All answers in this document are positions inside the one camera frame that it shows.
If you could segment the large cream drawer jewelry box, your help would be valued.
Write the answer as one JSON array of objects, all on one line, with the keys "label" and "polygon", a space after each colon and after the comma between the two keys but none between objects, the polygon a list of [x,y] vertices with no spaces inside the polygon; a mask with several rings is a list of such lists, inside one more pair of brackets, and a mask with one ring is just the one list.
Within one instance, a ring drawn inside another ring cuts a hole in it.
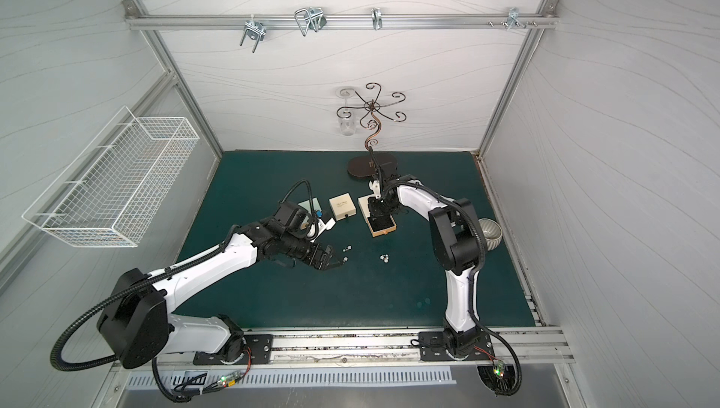
[{"label": "large cream drawer jewelry box", "polygon": [[369,228],[373,237],[380,237],[394,232],[397,224],[391,215],[374,216],[369,209],[369,201],[374,199],[373,195],[366,195],[358,198],[358,204],[361,209],[362,217]]}]

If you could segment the small cream jewelry box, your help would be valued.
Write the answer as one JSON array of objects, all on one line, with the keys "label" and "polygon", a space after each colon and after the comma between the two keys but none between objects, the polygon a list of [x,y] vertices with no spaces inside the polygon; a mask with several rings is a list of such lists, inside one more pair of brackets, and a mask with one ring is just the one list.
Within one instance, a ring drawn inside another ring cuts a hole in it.
[{"label": "small cream jewelry box", "polygon": [[328,200],[334,219],[339,222],[356,216],[357,209],[352,196],[346,192]]}]

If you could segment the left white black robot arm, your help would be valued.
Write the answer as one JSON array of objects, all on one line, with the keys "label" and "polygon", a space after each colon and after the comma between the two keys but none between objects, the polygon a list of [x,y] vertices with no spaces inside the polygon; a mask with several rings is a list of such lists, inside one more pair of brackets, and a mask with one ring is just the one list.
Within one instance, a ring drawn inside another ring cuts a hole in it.
[{"label": "left white black robot arm", "polygon": [[[235,225],[216,246],[165,269],[144,274],[131,269],[117,281],[112,295],[90,308],[56,340],[51,366],[78,372],[118,361],[135,369],[166,354],[217,354],[241,341],[242,330],[224,315],[208,318],[176,314],[187,300],[237,271],[285,255],[312,269],[341,266],[332,247],[304,234],[294,235],[275,222]],[[69,362],[63,350],[69,339],[93,317],[112,355]]]}]

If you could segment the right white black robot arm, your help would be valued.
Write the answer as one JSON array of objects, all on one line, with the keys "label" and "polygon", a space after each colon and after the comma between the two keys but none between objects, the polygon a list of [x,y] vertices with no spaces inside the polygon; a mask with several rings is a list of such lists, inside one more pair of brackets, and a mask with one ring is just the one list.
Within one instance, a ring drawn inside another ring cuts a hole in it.
[{"label": "right white black robot arm", "polygon": [[477,280],[489,247],[473,203],[443,196],[412,175],[391,175],[381,166],[376,167],[369,186],[373,217],[390,216],[408,207],[429,222],[432,249],[446,278],[442,332],[446,353],[452,359],[466,359],[485,336],[498,338],[477,312]]}]

